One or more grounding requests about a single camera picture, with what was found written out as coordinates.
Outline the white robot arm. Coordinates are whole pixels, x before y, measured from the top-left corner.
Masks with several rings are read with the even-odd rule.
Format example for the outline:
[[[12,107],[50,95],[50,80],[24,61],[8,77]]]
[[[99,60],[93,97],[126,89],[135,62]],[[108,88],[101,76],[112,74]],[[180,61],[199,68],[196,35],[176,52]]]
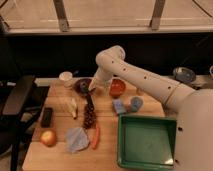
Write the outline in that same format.
[[[173,171],[213,171],[213,89],[195,90],[124,59],[125,51],[118,45],[99,52],[90,88],[108,85],[117,75],[176,112]]]

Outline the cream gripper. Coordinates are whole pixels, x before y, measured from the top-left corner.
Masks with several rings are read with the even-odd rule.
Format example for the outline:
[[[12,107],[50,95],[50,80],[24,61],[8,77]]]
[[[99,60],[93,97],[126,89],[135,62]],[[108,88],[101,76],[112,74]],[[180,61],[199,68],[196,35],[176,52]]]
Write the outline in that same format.
[[[98,68],[92,78],[92,81],[89,85],[89,89],[92,90],[97,87],[108,87],[111,84],[111,80],[112,80],[111,72],[102,68]]]

